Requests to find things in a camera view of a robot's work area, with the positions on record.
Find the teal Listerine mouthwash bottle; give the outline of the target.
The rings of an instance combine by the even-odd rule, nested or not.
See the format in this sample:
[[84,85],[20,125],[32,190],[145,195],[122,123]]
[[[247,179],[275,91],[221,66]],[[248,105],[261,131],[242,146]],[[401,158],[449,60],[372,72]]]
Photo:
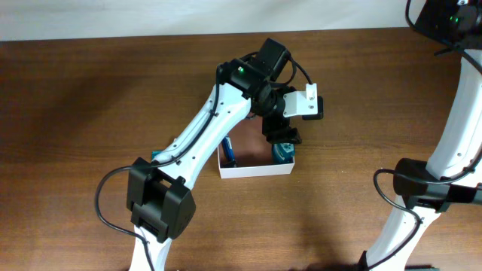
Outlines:
[[272,158],[275,164],[294,162],[295,148],[292,143],[278,143],[272,145]]

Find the green Colgate toothpaste tube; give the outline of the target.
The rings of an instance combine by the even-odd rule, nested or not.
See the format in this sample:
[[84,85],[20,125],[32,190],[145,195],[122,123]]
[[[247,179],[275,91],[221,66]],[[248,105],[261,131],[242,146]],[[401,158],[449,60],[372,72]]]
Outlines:
[[151,152],[151,159],[154,160],[155,157],[156,157],[158,154],[160,154],[160,153],[161,153],[161,151],[152,151],[152,152]]

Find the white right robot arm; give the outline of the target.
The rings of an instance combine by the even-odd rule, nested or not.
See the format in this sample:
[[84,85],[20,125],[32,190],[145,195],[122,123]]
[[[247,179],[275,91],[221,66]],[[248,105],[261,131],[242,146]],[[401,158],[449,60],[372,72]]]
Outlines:
[[427,161],[403,158],[394,169],[397,195],[375,243],[358,270],[406,270],[427,228],[452,204],[481,204],[481,3],[427,1],[409,27],[461,56],[456,96],[441,139]]

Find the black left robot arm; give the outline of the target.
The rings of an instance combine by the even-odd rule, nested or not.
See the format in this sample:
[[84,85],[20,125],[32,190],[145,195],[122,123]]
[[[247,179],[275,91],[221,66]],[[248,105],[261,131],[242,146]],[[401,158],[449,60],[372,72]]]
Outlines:
[[162,270],[169,247],[191,222],[196,211],[192,195],[198,175],[228,133],[250,114],[262,119],[261,132],[272,145],[301,142],[291,117],[317,114],[305,91],[277,79],[291,63],[301,66],[289,50],[268,38],[261,49],[220,64],[208,100],[185,130],[151,160],[138,158],[130,167],[127,209],[131,212],[136,244],[131,270]]

